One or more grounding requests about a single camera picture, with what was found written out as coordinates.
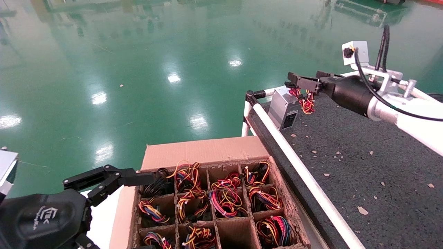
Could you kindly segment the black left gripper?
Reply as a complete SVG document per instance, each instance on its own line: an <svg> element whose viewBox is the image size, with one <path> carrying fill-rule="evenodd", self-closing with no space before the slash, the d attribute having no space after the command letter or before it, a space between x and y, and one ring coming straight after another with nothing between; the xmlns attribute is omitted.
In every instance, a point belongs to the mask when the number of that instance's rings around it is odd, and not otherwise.
<svg viewBox="0 0 443 249"><path fill-rule="evenodd" d="M142 186L154 181L153 173L105 165L65 179L65 191L60 193L3 200L0 247L100 249L86 235L92 219L91 206L96 207L121 186ZM78 192L92 186L95 188L88 193L87 199Z"/></svg>

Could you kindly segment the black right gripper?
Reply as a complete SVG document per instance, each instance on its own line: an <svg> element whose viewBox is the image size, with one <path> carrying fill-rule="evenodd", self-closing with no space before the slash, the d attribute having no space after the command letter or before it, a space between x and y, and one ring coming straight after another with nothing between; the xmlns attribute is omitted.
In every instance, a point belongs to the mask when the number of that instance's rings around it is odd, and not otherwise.
<svg viewBox="0 0 443 249"><path fill-rule="evenodd" d="M289 89L305 89L314 95L319 95L325 88L325 93L339 106L366 116L373 94L367 88L361 77L336 77L333 73L317 71L316 78L303 77L289 72L284 83Z"/></svg>

